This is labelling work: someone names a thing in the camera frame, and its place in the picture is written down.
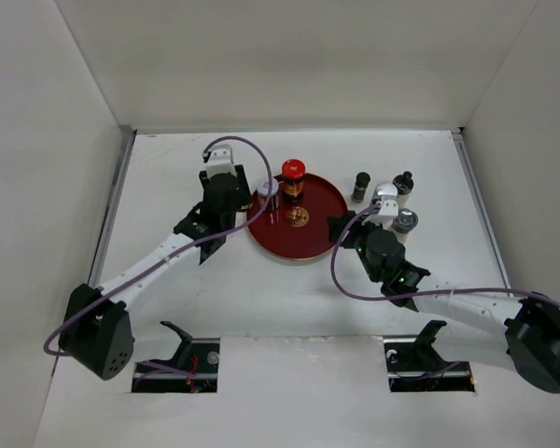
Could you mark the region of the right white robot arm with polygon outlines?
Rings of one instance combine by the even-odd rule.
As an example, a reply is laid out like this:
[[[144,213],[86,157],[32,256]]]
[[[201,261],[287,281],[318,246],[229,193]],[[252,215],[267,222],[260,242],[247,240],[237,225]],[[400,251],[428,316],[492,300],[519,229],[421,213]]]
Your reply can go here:
[[[374,301],[437,316],[414,341],[422,372],[475,361],[560,393],[559,301],[506,287],[456,287],[409,262],[396,235],[369,221],[373,211],[328,217],[329,241],[357,253],[370,281],[380,287]]]

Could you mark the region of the red lid sauce jar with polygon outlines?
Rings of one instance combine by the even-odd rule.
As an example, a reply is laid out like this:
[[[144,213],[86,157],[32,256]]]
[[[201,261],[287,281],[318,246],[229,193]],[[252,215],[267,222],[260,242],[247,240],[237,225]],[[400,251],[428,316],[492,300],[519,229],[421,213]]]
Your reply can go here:
[[[296,203],[304,192],[306,166],[298,159],[289,159],[282,164],[282,191],[286,200]]]

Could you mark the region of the round red lacquer tray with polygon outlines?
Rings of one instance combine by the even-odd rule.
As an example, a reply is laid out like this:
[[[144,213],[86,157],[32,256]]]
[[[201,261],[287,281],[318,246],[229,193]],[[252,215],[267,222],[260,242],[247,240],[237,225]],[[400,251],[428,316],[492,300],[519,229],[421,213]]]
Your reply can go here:
[[[329,217],[347,212],[342,193],[328,180],[308,174],[304,195],[297,203],[287,202],[277,194],[278,207],[248,226],[253,239],[269,253],[291,260],[316,259],[332,250],[329,239]]]

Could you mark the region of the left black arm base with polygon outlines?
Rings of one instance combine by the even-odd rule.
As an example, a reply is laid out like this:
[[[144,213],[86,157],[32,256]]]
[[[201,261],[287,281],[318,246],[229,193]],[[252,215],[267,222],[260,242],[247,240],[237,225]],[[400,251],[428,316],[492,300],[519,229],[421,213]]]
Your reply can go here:
[[[161,324],[175,334],[178,344],[168,359],[150,359],[136,365],[132,393],[216,393],[220,362],[219,338],[193,338],[169,321]]]

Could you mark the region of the purple label spice jar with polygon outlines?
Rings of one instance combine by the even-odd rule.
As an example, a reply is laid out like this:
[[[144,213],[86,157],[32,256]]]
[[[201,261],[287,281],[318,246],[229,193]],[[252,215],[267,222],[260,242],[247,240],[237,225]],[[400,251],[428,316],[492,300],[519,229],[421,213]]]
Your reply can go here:
[[[263,181],[257,188],[259,207],[267,213],[279,207],[279,183],[275,178]]]

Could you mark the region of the silver lid white shaker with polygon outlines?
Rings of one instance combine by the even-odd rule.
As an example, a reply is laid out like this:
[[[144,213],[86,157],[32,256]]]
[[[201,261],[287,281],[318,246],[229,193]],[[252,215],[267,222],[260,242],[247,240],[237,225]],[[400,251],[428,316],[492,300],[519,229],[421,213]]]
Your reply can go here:
[[[384,203],[385,201],[398,201],[398,188],[393,183],[378,184],[371,196],[370,205]]]

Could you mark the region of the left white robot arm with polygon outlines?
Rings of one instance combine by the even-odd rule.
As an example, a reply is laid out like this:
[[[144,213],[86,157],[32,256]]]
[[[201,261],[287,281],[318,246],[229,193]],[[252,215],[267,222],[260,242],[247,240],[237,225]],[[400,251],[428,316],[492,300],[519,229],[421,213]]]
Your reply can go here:
[[[205,263],[227,240],[238,212],[251,204],[242,165],[233,172],[200,173],[203,198],[148,256],[116,278],[74,289],[65,312],[59,348],[107,381],[130,362],[160,362],[168,371],[190,362],[190,336],[162,320],[157,329],[137,329],[139,315],[166,286]]]

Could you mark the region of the small black spice bottle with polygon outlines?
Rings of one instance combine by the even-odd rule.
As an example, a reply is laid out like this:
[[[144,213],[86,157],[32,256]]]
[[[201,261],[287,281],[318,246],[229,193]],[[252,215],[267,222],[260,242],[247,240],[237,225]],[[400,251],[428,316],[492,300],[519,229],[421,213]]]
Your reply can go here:
[[[355,178],[354,188],[351,194],[351,200],[354,203],[362,203],[371,182],[371,176],[367,172],[359,172]]]

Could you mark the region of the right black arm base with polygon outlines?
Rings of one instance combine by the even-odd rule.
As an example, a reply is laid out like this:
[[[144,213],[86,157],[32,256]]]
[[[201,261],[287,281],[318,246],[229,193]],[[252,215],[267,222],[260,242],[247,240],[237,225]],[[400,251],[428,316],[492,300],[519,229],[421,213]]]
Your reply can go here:
[[[446,361],[434,349],[442,320],[431,320],[417,335],[383,338],[388,387],[392,393],[475,392],[467,361]]]

